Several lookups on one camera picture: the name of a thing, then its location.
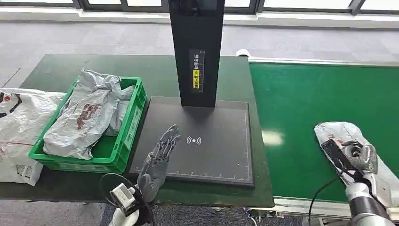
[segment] plastic mailer bag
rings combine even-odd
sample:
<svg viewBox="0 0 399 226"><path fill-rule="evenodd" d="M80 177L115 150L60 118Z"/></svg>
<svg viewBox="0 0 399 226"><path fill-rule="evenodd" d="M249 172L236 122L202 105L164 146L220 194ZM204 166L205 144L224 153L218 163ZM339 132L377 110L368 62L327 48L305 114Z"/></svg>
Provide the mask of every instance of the plastic mailer bag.
<svg viewBox="0 0 399 226"><path fill-rule="evenodd" d="M93 158L91 149L110 125L120 97L119 77L83 68L69 101L43 138L43 151Z"/></svg>
<svg viewBox="0 0 399 226"><path fill-rule="evenodd" d="M362 144L369 144L369 142L366 140L366 138L363 137L362 132L357 126L345 121L320 123L315 126L314 132L320 145L328 141L329 139L333 139L335 143L340 146L340 148L342 148L341 144L350 140L359 141ZM399 179L395 176L395 174L392 173L388 166L385 165L385 163L382 161L380 156L378 156L378 154L377 158L377 176L384 182L388 183L390 186L392 199L391 207L399 207ZM346 186L354 182L354 180L347 174L342 174L340 178Z"/></svg>
<svg viewBox="0 0 399 226"><path fill-rule="evenodd" d="M65 93L0 89L0 181L36 184L43 165L28 157Z"/></svg>
<svg viewBox="0 0 399 226"><path fill-rule="evenodd" d="M112 115L110 126L106 130L105 135L113 137L116 137L118 135L134 90L134 86L129 86L126 89L122 90L118 107L116 109L116 112Z"/></svg>

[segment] black cable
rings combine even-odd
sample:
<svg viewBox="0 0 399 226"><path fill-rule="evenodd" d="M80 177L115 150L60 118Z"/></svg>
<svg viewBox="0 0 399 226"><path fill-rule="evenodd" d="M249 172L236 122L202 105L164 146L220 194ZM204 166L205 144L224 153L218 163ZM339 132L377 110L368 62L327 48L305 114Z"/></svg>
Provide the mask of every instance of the black cable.
<svg viewBox="0 0 399 226"><path fill-rule="evenodd" d="M111 200L108 198L107 194L105 193L105 191L104 191L104 189L103 189L103 180L104 180L104 178L105 178L106 176L110 176L110 175L113 175L113 176L117 176L117 177L122 178L123 180L125 180L125 181L127 182L128 187L134 187L134 186L133 186L132 182L130 182L130 180L128 180L126 177L124 177L124 176L122 176L122 175L119 175L119 174L116 174L116 173L107 173L107 174L104 174L104 175L101 177L100 182L98 183L98 187L99 187L99 189L100 189L101 194L105 197L105 199L108 201L109 204L111 204L111 205L114 206L115 208L118 208L117 204L115 204L113 201L111 201ZM151 207L150 207L150 206L148 205L148 203L145 201L145 199L144 199L144 194L141 193L141 195L143 196L144 205L145 205L145 207L148 209L148 213L150 214L152 226L156 226L156 224L155 224L154 213L152 212Z"/></svg>
<svg viewBox="0 0 399 226"><path fill-rule="evenodd" d="M316 193L313 196L312 202L311 202L311 206L309 207L309 215L308 215L308 225L311 226L311 208L313 206L314 201L316 200L317 195L324 190L324 188L328 187L330 184L332 184L335 180L337 180L342 174L344 173L344 171L340 172L338 174L337 177L335 177L334 179L330 180L328 183L326 183L325 185L323 185L321 188L319 188Z"/></svg>

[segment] wireless symbol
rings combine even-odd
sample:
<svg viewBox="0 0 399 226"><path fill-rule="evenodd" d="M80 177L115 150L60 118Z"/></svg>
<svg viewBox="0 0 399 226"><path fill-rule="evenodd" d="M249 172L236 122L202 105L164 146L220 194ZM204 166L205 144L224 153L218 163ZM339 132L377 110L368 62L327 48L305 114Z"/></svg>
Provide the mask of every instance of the wireless symbol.
<svg viewBox="0 0 399 226"><path fill-rule="evenodd" d="M191 144L191 143L196 143L197 145L201 144L201 137L197 137L196 139L193 139L191 136L187 137L187 143Z"/></svg>

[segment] black platform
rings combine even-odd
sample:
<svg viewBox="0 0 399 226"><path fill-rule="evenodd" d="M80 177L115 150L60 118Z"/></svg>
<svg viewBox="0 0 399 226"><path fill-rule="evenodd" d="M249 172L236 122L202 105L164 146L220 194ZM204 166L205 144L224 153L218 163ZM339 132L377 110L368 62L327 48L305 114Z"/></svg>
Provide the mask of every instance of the black platform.
<svg viewBox="0 0 399 226"><path fill-rule="evenodd" d="M138 174L172 124L182 139L167 178L254 187L248 103L217 101L215 108L182 107L178 97L152 97L130 172Z"/></svg>

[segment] green plastic crate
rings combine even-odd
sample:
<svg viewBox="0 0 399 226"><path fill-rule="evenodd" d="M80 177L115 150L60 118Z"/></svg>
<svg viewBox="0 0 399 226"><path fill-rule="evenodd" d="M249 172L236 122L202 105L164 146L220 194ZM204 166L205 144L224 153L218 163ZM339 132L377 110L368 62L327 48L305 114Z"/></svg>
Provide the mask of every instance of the green plastic crate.
<svg viewBox="0 0 399 226"><path fill-rule="evenodd" d="M73 88L77 84L76 79L69 88L64 99L58 106L53 117L42 131L39 138L29 152L29 157L41 162L52 170L80 171L93 173L123 173L128 163L130 149L136 136L137 126L143 112L147 95L142 85L141 78L120 77L120 86L125 89L134 85L135 90L130 99L128 109L123 119L119 134L117 137L102 136L98 143L93 147L91 153L93 158L86 161L83 159L66 158L47 154L43 151L43 136L47 130L57 120L61 107L71 96Z"/></svg>

